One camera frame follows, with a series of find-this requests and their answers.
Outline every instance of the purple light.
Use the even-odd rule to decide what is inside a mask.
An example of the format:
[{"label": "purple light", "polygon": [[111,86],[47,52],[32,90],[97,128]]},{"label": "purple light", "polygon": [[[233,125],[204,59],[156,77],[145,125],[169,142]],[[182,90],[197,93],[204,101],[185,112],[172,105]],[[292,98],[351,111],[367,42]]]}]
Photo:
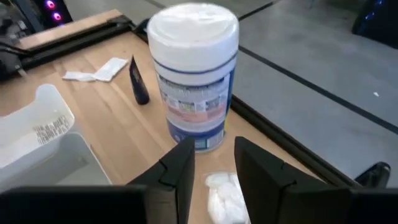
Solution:
[{"label": "purple light", "polygon": [[53,1],[46,1],[45,5],[49,8],[49,9],[55,9],[55,3]]},{"label": "purple light", "polygon": [[60,21],[62,19],[61,15],[57,12],[55,12],[54,14],[52,14],[52,17],[56,20],[56,21]]}]

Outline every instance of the crumpled paper towel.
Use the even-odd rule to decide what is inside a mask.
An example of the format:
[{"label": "crumpled paper towel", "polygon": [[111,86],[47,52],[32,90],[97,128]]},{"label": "crumpled paper towel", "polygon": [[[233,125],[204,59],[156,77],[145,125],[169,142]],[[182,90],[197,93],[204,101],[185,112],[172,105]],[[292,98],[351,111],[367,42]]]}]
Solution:
[{"label": "crumpled paper towel", "polygon": [[112,78],[127,64],[127,60],[111,58],[96,73],[66,72],[62,77],[65,80],[76,80],[81,82],[92,82],[95,80],[110,82]]},{"label": "crumpled paper towel", "polygon": [[218,172],[206,178],[209,186],[208,212],[214,224],[249,224],[238,176]]}]

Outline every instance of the led light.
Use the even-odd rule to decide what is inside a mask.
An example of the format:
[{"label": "led light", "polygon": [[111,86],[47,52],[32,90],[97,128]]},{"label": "led light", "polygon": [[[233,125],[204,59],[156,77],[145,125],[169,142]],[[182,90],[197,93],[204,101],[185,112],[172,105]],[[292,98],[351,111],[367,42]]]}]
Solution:
[{"label": "led light", "polygon": [[56,20],[56,21],[60,21],[62,19],[61,15],[57,12],[55,12],[54,14],[52,14],[52,17]]},{"label": "led light", "polygon": [[45,5],[49,8],[49,9],[55,9],[55,3],[53,1],[46,1]]},{"label": "led light", "polygon": [[368,14],[368,15],[365,17],[365,19],[366,19],[366,20],[370,20],[370,19],[373,19],[373,17],[374,17],[374,12]]}]

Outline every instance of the gray floor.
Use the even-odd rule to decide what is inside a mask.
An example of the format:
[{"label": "gray floor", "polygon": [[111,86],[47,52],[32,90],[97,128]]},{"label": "gray floor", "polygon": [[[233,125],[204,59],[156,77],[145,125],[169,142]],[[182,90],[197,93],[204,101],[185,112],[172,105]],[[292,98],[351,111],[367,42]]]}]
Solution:
[{"label": "gray floor", "polygon": [[[212,0],[242,16],[271,0]],[[398,125],[398,50],[350,29],[363,0],[280,0],[240,23],[240,44]],[[119,9],[133,22],[186,0],[66,0],[74,19]],[[398,136],[240,52],[234,94],[351,178],[376,162],[398,186]]]}]

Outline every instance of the disinfecting wipes canister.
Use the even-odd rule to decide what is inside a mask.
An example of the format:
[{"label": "disinfecting wipes canister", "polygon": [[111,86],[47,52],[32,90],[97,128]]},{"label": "disinfecting wipes canister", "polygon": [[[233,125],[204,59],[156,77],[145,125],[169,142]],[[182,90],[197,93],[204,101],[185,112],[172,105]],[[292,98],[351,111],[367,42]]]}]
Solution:
[{"label": "disinfecting wipes canister", "polygon": [[197,152],[218,147],[232,96],[236,16],[214,4],[180,4],[154,15],[147,32],[170,134],[194,138]]}]

